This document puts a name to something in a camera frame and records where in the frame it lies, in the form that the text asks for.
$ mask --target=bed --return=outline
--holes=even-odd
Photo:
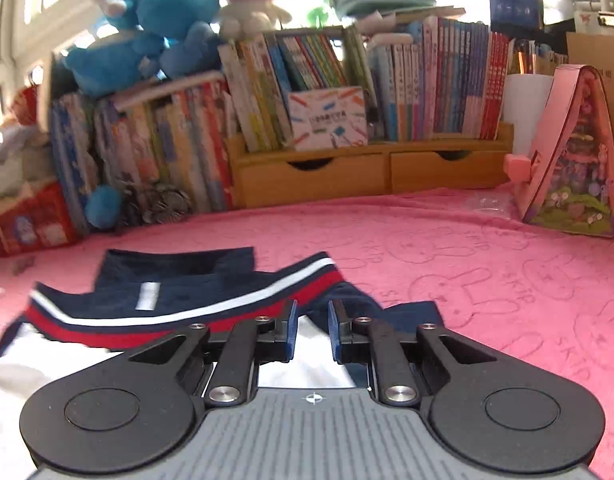
[[[261,270],[327,251],[343,276],[384,307],[434,300],[445,324],[577,381],[602,403],[606,432],[592,469],[614,480],[614,239],[520,223],[507,190],[436,190],[197,216],[122,235],[94,235],[0,266],[0,331],[33,282],[90,290],[108,248],[170,253],[255,247]]]

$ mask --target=clothing label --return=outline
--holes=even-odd
[[[138,297],[136,310],[153,310],[156,308],[159,290],[161,290],[159,282],[144,282],[140,286],[140,296]]]

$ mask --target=pink toy house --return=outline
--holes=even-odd
[[[588,65],[562,65],[529,156],[507,155],[523,222],[614,236],[614,138],[605,89]]]

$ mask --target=metal screw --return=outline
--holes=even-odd
[[[385,397],[391,402],[409,402],[416,398],[416,392],[409,386],[390,386],[385,390]]]
[[[241,396],[241,392],[238,388],[233,386],[216,386],[211,392],[209,392],[209,398],[213,402],[233,402]]]

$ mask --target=blue pom-pom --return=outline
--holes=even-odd
[[[98,186],[85,207],[87,221],[100,230],[112,229],[120,218],[122,195],[111,186]]]

